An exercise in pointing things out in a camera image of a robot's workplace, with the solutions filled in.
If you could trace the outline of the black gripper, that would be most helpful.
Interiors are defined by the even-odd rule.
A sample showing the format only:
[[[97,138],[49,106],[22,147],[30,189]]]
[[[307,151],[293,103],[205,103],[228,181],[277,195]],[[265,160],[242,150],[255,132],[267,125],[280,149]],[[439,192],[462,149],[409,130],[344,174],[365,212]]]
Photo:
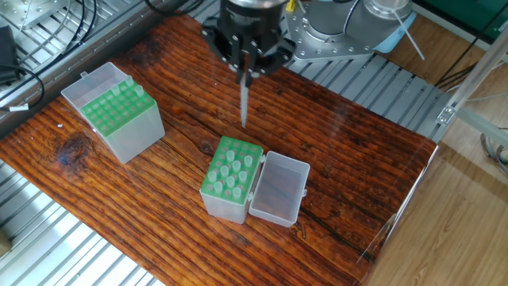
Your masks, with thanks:
[[[202,36],[217,58],[230,65],[237,83],[251,87],[254,74],[270,75],[294,55],[296,44],[289,44],[281,35],[279,20],[284,0],[223,0],[217,24],[202,26]],[[252,41],[261,51],[275,51],[269,55],[252,48],[248,55],[244,44]]]

